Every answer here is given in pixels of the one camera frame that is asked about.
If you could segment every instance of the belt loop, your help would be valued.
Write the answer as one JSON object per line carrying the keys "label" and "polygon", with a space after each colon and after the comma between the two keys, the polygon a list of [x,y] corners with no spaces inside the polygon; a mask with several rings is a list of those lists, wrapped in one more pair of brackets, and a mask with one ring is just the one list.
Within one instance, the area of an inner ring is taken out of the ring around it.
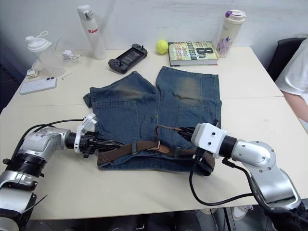
{"label": "belt loop", "polygon": [[131,143],[131,154],[132,155],[137,154],[137,143],[136,142]]}
{"label": "belt loop", "polygon": [[176,149],[174,150],[174,158],[175,159],[178,159],[180,150],[181,150],[180,147],[176,147]]}

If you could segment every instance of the back pocket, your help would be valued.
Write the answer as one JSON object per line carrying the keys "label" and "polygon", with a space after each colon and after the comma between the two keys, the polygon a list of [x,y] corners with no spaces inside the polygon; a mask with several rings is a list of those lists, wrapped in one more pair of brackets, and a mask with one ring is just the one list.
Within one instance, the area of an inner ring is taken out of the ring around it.
{"label": "back pocket", "polygon": [[106,139],[132,143],[140,139],[138,110],[135,101],[98,103],[98,129]]}
{"label": "back pocket", "polygon": [[[215,109],[208,107],[199,107],[189,104],[180,104],[176,127],[196,127],[200,123],[212,124],[216,118]],[[182,149],[193,149],[193,143],[188,142],[177,132],[173,137],[173,148],[180,147]]]}

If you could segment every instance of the bottle lid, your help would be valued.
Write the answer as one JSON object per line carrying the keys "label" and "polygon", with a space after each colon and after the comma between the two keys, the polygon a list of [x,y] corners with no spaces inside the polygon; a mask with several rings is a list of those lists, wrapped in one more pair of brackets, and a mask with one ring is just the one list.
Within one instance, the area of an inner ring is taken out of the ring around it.
{"label": "bottle lid", "polygon": [[93,12],[89,5],[81,5],[77,7],[79,17],[83,20],[91,20],[93,18]]}
{"label": "bottle lid", "polygon": [[234,24],[241,24],[245,21],[246,19],[246,14],[243,11],[239,10],[228,10],[225,13],[226,20],[234,23]]}
{"label": "bottle lid", "polygon": [[42,51],[48,48],[51,45],[51,42],[49,42],[45,38],[42,38],[43,36],[47,34],[48,34],[48,31],[43,31],[37,37],[27,36],[25,40],[26,42],[28,42],[28,49],[31,52],[39,52],[39,51]]}

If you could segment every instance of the water bottle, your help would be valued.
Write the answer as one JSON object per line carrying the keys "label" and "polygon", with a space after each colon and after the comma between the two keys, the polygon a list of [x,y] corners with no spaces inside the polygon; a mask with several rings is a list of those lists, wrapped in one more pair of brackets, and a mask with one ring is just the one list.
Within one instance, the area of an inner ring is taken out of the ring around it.
{"label": "water bottle", "polygon": [[89,5],[81,5],[77,7],[77,12],[83,29],[90,42],[94,57],[96,59],[104,59],[107,57],[106,48],[100,35],[97,22]]}
{"label": "water bottle", "polygon": [[54,54],[54,47],[51,42],[43,38],[48,34],[48,31],[43,31],[38,36],[26,37],[28,49],[34,56],[43,64],[52,77],[58,77],[64,74],[65,70]]}
{"label": "water bottle", "polygon": [[237,33],[246,19],[246,14],[239,10],[229,10],[225,13],[225,20],[217,43],[217,52],[220,58],[227,56]]}

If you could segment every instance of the black chair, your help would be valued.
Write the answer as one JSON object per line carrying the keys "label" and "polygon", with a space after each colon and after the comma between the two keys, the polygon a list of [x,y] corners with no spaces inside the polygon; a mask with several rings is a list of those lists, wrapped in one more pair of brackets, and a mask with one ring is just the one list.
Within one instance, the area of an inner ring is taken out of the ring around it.
{"label": "black chair", "polygon": [[306,38],[286,38],[278,41],[276,51],[267,69],[269,76],[274,82],[288,64],[299,45],[305,39]]}

